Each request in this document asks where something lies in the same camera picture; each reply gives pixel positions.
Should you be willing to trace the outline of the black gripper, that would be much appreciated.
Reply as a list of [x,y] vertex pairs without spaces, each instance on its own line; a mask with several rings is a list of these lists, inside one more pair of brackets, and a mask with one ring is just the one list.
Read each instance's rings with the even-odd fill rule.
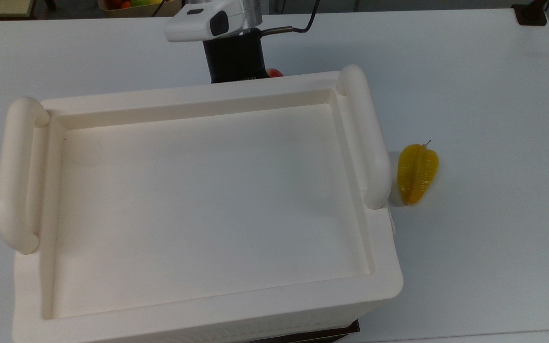
[[261,30],[203,41],[212,84],[269,78],[261,44]]

